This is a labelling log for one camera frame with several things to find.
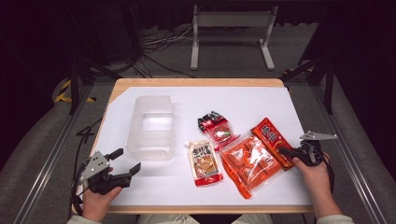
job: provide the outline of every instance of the hand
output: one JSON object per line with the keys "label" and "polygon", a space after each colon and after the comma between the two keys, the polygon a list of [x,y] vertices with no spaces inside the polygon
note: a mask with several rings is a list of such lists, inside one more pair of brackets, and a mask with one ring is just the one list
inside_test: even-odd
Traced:
{"label": "hand", "polygon": [[82,216],[92,220],[101,222],[105,218],[110,203],[121,193],[122,188],[116,187],[109,193],[102,195],[93,193],[90,189],[84,191]]}
{"label": "hand", "polygon": [[293,158],[293,162],[303,173],[304,182],[311,193],[316,218],[342,215],[343,213],[332,197],[329,174],[325,162],[323,161],[318,166],[306,166],[298,158]]}
{"label": "hand", "polygon": [[324,161],[318,166],[306,166],[300,159],[295,157],[293,158],[293,162],[301,173],[303,173],[304,182],[311,193],[316,191],[325,193],[327,190],[330,192],[329,173]]}

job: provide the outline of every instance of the white stand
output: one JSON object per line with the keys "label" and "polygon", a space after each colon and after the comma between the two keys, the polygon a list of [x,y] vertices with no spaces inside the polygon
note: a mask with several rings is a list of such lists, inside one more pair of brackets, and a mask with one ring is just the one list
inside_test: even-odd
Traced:
{"label": "white stand", "polygon": [[198,69],[199,39],[198,27],[216,27],[216,26],[246,26],[246,27],[265,27],[265,37],[259,40],[262,55],[268,70],[274,70],[275,66],[268,50],[268,41],[276,18],[277,7],[272,11],[257,12],[225,12],[225,11],[198,11],[194,6],[192,28],[194,39],[191,53],[191,70]]}

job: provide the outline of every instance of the transparent plastic container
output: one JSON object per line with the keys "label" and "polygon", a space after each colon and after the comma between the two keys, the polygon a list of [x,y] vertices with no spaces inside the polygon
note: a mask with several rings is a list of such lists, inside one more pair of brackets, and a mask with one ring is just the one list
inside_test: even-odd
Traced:
{"label": "transparent plastic container", "polygon": [[172,158],[175,108],[168,95],[136,98],[126,148],[137,161]]}

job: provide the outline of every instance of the white table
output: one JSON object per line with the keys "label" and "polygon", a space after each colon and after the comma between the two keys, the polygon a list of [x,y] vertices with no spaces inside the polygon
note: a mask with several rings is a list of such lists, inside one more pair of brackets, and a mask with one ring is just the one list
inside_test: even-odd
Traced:
{"label": "white table", "polygon": [[[269,118],[293,147],[304,134],[290,95],[279,79],[120,79],[110,96],[106,115],[92,152],[104,155],[125,147],[140,95],[169,95],[175,105],[174,154],[170,161],[143,161],[131,187],[122,191],[109,212],[128,214],[242,214],[304,213],[313,206],[300,172],[280,171],[244,199],[220,165],[224,179],[208,187],[196,187],[185,141],[208,139],[197,119],[211,110],[223,115],[235,133],[245,133]],[[112,174],[123,174],[137,164],[132,154],[110,162]]]}

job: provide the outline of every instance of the red snack package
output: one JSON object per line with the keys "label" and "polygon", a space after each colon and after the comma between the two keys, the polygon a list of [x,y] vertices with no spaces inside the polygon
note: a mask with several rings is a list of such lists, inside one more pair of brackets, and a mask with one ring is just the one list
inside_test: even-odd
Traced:
{"label": "red snack package", "polygon": [[233,133],[230,122],[215,111],[198,119],[198,127],[215,143],[216,151],[239,137]]}
{"label": "red snack package", "polygon": [[219,182],[223,179],[215,150],[208,141],[186,142],[189,148],[192,175],[197,187]]}
{"label": "red snack package", "polygon": [[264,142],[270,152],[281,162],[284,170],[289,170],[294,166],[291,159],[278,152],[280,146],[290,150],[292,150],[292,147],[268,118],[263,119],[262,122],[251,129],[251,132]]}
{"label": "red snack package", "polygon": [[232,142],[220,153],[225,171],[248,199],[252,189],[282,170],[282,166],[254,134],[247,133],[238,139],[240,141]]}

